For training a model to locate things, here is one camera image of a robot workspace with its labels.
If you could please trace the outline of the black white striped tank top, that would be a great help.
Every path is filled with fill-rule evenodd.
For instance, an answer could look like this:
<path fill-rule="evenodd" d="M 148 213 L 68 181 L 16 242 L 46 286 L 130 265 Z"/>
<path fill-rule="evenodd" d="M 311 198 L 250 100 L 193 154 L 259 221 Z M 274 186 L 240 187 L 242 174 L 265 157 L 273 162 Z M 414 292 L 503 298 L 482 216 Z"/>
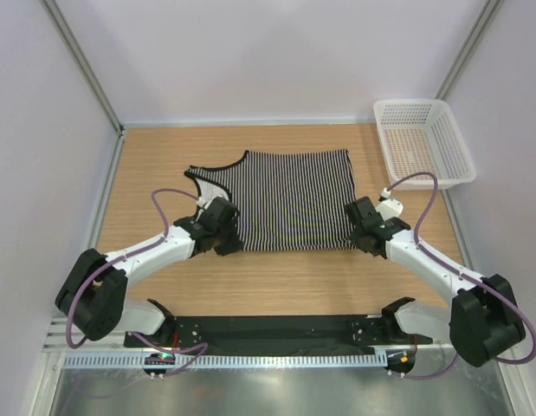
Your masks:
<path fill-rule="evenodd" d="M 279 154 L 247 150 L 221 167 L 184 173 L 204 199 L 223 196 L 239 211 L 236 234 L 245 251 L 349 250 L 345 214 L 355 200 L 349 152 Z"/>

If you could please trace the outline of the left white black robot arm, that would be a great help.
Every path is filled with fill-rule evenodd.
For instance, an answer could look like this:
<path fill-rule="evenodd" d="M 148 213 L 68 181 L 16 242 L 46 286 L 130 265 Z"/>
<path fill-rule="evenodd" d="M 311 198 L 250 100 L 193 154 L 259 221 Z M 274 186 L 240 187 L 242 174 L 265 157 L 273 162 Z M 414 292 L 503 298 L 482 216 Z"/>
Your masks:
<path fill-rule="evenodd" d="M 66 342 L 79 348 L 112 332 L 126 333 L 125 344 L 167 345 L 176 333 L 176 318 L 161 303 L 134 301 L 126 292 L 153 273 L 213 250 L 219 256 L 237 252 L 239 211 L 223 197 L 200 202 L 197 213 L 167 225 L 163 232 L 134 246 L 106 254 L 91 248 L 74 263 L 55 298 L 67 317 Z M 74 341 L 73 328 L 81 341 Z"/>

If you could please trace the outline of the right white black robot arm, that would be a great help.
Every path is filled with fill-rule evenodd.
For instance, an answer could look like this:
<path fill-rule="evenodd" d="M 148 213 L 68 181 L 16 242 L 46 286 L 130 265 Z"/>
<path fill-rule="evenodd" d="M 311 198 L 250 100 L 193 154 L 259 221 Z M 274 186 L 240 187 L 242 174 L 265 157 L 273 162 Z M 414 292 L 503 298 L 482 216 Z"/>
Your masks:
<path fill-rule="evenodd" d="M 509 281 L 467 270 L 415 236 L 401 218 L 362 197 L 345 207 L 352 244 L 399 264 L 427 283 L 447 309 L 403 306 L 380 322 L 382 336 L 399 343 L 411 333 L 451 344 L 474 367 L 497 358 L 526 338 Z"/>

